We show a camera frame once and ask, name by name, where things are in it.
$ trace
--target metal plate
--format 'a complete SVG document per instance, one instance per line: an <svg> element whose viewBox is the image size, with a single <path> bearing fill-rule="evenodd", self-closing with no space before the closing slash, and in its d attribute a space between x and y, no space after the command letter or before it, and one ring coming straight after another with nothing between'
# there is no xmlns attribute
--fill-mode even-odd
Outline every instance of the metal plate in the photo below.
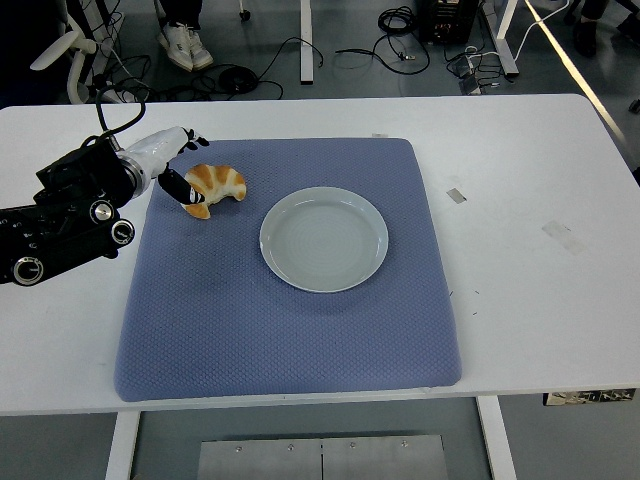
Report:
<svg viewBox="0 0 640 480"><path fill-rule="evenodd" d="M198 480L447 480L439 435L203 442Z"/></svg>

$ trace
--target sneaker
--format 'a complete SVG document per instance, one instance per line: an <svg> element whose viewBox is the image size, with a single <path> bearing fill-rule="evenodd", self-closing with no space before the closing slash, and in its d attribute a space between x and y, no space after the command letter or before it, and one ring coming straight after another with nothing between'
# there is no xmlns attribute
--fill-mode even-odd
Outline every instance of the sneaker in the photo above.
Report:
<svg viewBox="0 0 640 480"><path fill-rule="evenodd" d="M189 43L191 45L191 62L193 70L202 70L213 64L213 57L202 45L200 35L192 28L189 29Z"/></svg>
<svg viewBox="0 0 640 480"><path fill-rule="evenodd" d="M158 41L167 51L169 60L187 72L193 70L189 29L186 25L180 23L175 27L169 24L165 25L158 35Z"/></svg>
<svg viewBox="0 0 640 480"><path fill-rule="evenodd" d="M630 38L635 43L640 43L640 20L633 13L630 13L617 28L625 37Z"/></svg>
<svg viewBox="0 0 640 480"><path fill-rule="evenodd" d="M576 22L573 26L573 45L580 55L593 57L596 54L597 22Z"/></svg>

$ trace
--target blue cushion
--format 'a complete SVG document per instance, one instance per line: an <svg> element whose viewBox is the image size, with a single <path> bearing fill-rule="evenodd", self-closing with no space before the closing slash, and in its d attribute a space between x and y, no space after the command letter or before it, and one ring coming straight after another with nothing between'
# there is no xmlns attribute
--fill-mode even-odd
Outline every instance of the blue cushion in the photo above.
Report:
<svg viewBox="0 0 640 480"><path fill-rule="evenodd" d="M247 182L207 221L156 188L129 294L115 386L125 401L388 390L461 375L424 184L401 139L219 141L172 162L229 164ZM265 264L269 209L312 186L351 190L384 217L389 250L361 285L309 293Z"/></svg>

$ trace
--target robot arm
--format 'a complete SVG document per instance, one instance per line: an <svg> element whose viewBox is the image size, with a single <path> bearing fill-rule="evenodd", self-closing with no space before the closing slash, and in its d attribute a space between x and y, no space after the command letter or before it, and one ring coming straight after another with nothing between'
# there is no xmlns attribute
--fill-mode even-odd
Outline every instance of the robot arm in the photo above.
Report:
<svg viewBox="0 0 640 480"><path fill-rule="evenodd" d="M173 198L183 204L201 203L204 197L189 183L169 168L169 161L186 148L195 150L196 144L208 146L209 142L193 130L173 127L154 133L134 143L126 150L116 152L120 162L134 184L133 197L142 194L154 178Z"/></svg>
<svg viewBox="0 0 640 480"><path fill-rule="evenodd" d="M0 209L0 283L31 286L98 257L117 257L135 235L118 208L154 178L180 203L204 201L168 165L184 148L208 145L193 130L163 130L126 150L113 135L93 138L37 172L44 188L35 205Z"/></svg>

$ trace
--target white plate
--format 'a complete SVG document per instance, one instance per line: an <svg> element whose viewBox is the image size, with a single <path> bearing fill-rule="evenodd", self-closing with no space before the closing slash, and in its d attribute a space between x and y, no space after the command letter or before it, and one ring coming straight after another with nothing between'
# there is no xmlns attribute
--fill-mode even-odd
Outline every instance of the white plate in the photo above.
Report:
<svg viewBox="0 0 640 480"><path fill-rule="evenodd" d="M285 282L331 293L364 282L387 253L382 215L348 190L314 187L276 203L262 222L260 250Z"/></svg>

